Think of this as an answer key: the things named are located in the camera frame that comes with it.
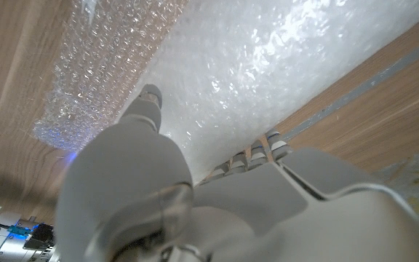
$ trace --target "metal strip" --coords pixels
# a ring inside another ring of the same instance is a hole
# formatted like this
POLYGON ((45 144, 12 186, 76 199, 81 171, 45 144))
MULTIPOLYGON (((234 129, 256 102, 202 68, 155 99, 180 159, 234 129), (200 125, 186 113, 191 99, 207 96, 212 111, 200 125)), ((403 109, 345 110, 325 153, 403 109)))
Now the metal strip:
POLYGON ((291 140, 296 135, 300 134, 301 132, 308 129, 310 126, 316 124, 324 117, 329 116, 334 111, 338 110, 339 108, 347 105, 355 98, 359 97, 360 95, 364 94, 366 91, 371 90, 373 87, 378 86, 381 82, 389 79, 391 76, 399 72, 400 70, 404 69, 411 63, 414 63, 419 59, 419 47, 415 48, 411 53, 405 55, 404 57, 400 58, 397 62, 393 65, 389 66, 385 70, 379 72, 378 74, 374 75, 372 78, 368 79, 367 81, 360 84, 354 90, 351 90, 349 93, 345 94, 343 97, 334 101, 334 103, 330 104, 326 108, 322 109, 321 111, 314 114, 309 119, 305 120, 297 127, 294 127, 288 133, 282 136, 284 141, 291 140))

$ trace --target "bubble wrap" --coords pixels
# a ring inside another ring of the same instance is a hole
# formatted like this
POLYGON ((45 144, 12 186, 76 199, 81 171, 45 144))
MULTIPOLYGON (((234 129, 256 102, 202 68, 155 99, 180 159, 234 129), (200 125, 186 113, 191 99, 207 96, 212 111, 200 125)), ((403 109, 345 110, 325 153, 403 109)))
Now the bubble wrap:
POLYGON ((69 22, 36 135, 79 150, 155 84, 194 182, 419 21, 419 0, 190 0, 135 84, 171 24, 153 10, 183 4, 100 3, 69 22))
POLYGON ((33 133, 78 151, 113 124, 187 0, 74 0, 33 133))

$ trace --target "white object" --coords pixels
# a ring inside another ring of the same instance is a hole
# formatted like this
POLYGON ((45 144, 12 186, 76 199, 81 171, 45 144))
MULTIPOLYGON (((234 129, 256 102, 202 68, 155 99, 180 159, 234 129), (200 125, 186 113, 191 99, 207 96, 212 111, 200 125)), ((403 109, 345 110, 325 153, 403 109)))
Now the white object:
POLYGON ((197 183, 418 21, 419 0, 189 1, 137 86, 197 183))

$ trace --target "wooden surface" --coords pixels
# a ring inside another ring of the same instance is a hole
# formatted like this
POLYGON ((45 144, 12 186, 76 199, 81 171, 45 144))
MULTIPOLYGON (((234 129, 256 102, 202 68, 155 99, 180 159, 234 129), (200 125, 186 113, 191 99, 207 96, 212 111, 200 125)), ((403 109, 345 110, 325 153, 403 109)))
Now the wooden surface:
MULTIPOLYGON (((0 1, 0 205, 53 222, 70 156, 31 136, 52 89, 69 0, 0 1)), ((286 132, 419 46, 419 25, 278 126, 286 132)), ((367 170, 419 151, 419 61, 292 140, 367 170)))
POLYGON ((0 205, 51 223, 67 152, 31 137, 70 1, 0 1, 0 205))

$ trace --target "blue light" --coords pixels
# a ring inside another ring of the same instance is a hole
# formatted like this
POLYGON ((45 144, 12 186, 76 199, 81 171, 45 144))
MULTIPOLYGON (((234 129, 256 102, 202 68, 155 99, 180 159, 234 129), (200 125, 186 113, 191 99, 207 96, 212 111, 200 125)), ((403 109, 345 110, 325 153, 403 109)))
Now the blue light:
POLYGON ((72 161, 77 157, 77 152, 71 152, 67 156, 65 156, 65 160, 68 164, 72 163, 72 161))

